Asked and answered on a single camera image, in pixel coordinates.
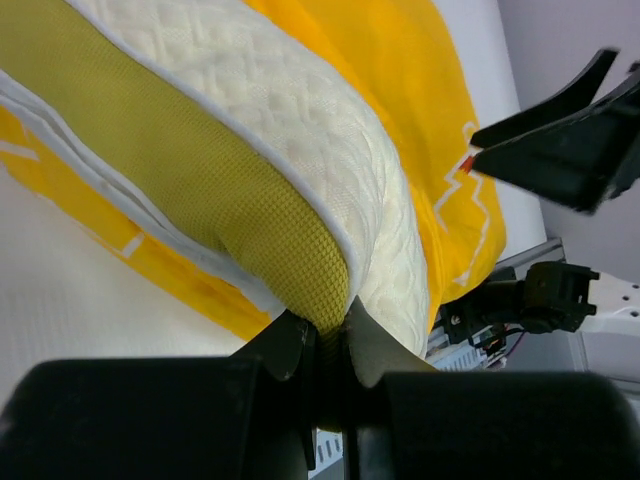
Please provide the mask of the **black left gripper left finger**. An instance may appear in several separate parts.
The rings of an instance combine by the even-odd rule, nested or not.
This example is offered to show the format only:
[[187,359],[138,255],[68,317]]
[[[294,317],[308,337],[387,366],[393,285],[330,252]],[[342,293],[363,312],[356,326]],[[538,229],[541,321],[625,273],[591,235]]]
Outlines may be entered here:
[[53,360],[1,413],[5,479],[304,479],[315,328],[286,313],[227,357]]

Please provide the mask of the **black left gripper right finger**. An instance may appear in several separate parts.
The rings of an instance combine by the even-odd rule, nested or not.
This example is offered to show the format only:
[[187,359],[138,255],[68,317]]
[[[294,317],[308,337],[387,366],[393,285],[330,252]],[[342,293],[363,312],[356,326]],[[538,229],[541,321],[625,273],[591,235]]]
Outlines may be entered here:
[[639,425],[606,378],[441,372],[360,301],[342,326],[348,479],[635,479]]

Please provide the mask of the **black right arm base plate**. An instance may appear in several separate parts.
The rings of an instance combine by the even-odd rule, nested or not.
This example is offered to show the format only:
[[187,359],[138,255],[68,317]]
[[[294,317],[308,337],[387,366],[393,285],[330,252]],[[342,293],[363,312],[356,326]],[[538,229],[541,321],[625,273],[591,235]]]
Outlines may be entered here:
[[452,345],[486,349],[504,344],[508,336],[523,332],[515,307],[519,284],[513,267],[494,271],[470,293],[441,307],[436,326]]

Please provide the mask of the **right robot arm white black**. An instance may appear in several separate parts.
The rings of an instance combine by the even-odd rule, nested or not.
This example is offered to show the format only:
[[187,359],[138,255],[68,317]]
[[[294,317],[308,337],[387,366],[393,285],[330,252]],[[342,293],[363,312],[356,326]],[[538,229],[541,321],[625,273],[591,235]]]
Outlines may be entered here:
[[[618,52],[604,48],[549,99],[485,127],[465,168],[592,215],[639,178],[639,65],[598,97]],[[616,297],[622,281],[562,262],[532,265],[522,280],[486,281],[465,296],[469,317],[514,323],[532,334],[635,332],[638,285]]]

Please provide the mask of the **yellow pillowcase with white print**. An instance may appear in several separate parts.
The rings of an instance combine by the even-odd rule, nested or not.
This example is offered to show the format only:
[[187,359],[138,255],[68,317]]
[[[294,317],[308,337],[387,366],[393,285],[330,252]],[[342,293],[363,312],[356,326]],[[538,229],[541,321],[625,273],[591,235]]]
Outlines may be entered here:
[[506,243],[494,182],[464,172],[475,115],[444,20],[429,1],[241,2],[334,67],[391,138],[427,264],[429,333]]

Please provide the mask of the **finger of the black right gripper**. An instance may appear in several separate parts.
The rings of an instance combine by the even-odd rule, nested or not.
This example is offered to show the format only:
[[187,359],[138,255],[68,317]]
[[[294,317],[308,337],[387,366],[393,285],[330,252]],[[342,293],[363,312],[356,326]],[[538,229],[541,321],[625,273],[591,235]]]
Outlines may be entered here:
[[594,214],[639,179],[639,76],[576,113],[481,150],[472,169]]
[[521,136],[589,106],[619,54],[602,48],[560,91],[550,98],[475,132],[469,143],[486,149]]

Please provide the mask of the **white quilted pillow green band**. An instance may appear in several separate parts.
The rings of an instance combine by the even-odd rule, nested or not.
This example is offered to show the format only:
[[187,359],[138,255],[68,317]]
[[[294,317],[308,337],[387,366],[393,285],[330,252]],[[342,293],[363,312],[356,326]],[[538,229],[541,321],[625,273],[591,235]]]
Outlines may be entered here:
[[226,355],[292,312],[325,375],[427,350],[398,152],[329,63],[241,1],[1,5],[1,391],[74,357]]

